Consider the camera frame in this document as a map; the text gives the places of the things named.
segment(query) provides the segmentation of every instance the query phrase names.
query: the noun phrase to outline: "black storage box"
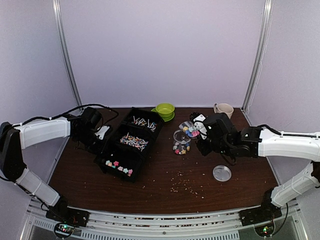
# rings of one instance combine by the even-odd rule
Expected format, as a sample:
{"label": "black storage box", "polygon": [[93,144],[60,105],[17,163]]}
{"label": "black storage box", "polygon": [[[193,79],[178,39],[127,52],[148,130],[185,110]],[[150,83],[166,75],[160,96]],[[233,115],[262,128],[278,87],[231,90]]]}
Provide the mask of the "black storage box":
{"label": "black storage box", "polygon": [[[149,120],[149,124],[156,123],[156,128],[152,131],[148,124],[144,126],[135,124],[134,118],[144,119],[146,122]],[[102,154],[97,156],[94,162],[99,165],[104,173],[110,173],[124,180],[134,182],[142,164],[148,159],[150,150],[163,125],[164,121],[158,113],[133,107],[107,140]],[[121,139],[126,136],[133,136],[148,143],[143,149],[137,148],[121,142]]]}

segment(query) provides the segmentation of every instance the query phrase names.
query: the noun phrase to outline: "robotic arm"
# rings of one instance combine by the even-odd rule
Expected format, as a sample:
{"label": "robotic arm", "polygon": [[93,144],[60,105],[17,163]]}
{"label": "robotic arm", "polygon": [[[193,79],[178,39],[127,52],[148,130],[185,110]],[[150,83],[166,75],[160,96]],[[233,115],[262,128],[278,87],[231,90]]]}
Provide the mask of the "robotic arm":
{"label": "robotic arm", "polygon": [[281,217],[280,207],[304,192],[320,187],[320,132],[279,132],[267,125],[237,131],[225,113],[204,117],[193,113],[190,119],[201,132],[196,142],[202,155],[214,151],[224,158],[284,156],[311,162],[286,183],[265,192],[260,207],[241,211],[243,226]]}
{"label": "robotic arm", "polygon": [[87,107],[80,116],[66,114],[52,120],[39,120],[25,125],[0,126],[0,169],[7,180],[15,183],[30,195],[39,199],[48,209],[47,218],[85,227],[89,213],[68,207],[65,197],[30,171],[23,161],[22,150],[32,145],[56,138],[72,137],[82,142],[86,150],[100,154],[104,148],[105,133],[109,126],[95,128],[102,115],[96,109]]}

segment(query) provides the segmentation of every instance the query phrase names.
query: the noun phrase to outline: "mug handle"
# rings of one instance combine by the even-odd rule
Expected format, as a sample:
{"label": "mug handle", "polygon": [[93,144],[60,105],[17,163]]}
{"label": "mug handle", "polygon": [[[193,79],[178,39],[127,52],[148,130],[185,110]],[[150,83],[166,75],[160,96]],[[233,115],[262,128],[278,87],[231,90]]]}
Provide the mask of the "mug handle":
{"label": "mug handle", "polygon": [[214,105],[213,105],[213,111],[214,111],[214,113],[216,114],[217,113],[217,103],[215,103]]}

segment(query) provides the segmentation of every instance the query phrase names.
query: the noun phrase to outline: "vertical metal post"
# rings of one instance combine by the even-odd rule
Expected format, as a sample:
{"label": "vertical metal post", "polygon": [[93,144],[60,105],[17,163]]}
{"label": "vertical metal post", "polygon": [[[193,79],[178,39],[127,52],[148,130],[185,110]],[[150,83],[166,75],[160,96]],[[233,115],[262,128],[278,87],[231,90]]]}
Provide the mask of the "vertical metal post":
{"label": "vertical metal post", "polygon": [[63,53],[64,64],[65,64],[65,68],[66,68],[69,82],[71,85],[72,93],[76,100],[77,105],[81,106],[82,102],[81,102],[80,94],[75,81],[74,73],[72,71],[69,52],[67,48],[66,36],[64,32],[64,26],[63,26],[62,15],[60,10],[60,0],[52,0],[52,4],[53,4],[53,11],[55,16],[56,26],[58,28],[58,32],[60,36],[60,43],[61,43],[61,48]]}
{"label": "vertical metal post", "polygon": [[255,88],[255,84],[257,82],[257,78],[258,78],[259,66],[260,66],[264,49],[266,46],[266,41],[267,41],[269,27],[270,27],[272,4],[273,4],[273,0],[265,0],[264,2],[264,12],[262,17],[258,48],[255,56],[251,77],[250,77],[249,86],[246,91],[245,99],[242,105],[242,110],[245,113],[248,111],[248,108],[249,108],[250,100],[253,94],[253,90]]}

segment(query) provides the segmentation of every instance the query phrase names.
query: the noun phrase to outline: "beige cup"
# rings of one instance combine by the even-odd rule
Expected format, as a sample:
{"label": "beige cup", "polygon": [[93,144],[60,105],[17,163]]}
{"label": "beige cup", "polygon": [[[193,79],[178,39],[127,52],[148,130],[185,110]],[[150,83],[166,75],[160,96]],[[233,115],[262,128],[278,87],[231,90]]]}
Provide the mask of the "beige cup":
{"label": "beige cup", "polygon": [[226,103],[216,103],[213,105],[213,110],[216,114],[225,113],[228,118],[231,119],[232,114],[234,113],[234,108]]}

